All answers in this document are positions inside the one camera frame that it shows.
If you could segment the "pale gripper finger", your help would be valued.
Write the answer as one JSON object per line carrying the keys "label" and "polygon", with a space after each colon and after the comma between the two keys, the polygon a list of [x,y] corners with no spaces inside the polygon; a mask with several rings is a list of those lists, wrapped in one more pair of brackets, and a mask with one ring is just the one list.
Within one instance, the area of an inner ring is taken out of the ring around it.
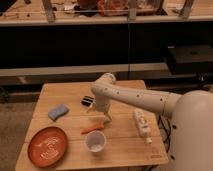
{"label": "pale gripper finger", "polygon": [[112,122],[112,118],[109,112],[104,112],[104,124],[108,124],[110,122]]}

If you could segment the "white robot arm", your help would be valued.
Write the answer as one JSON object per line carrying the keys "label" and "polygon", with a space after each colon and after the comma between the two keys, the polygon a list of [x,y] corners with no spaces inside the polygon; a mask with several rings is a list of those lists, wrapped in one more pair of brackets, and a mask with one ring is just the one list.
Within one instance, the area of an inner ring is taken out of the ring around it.
{"label": "white robot arm", "polygon": [[91,109],[107,114],[110,100],[122,102],[171,120],[168,171],[213,171],[213,93],[183,95],[118,86],[112,73],[91,84]]}

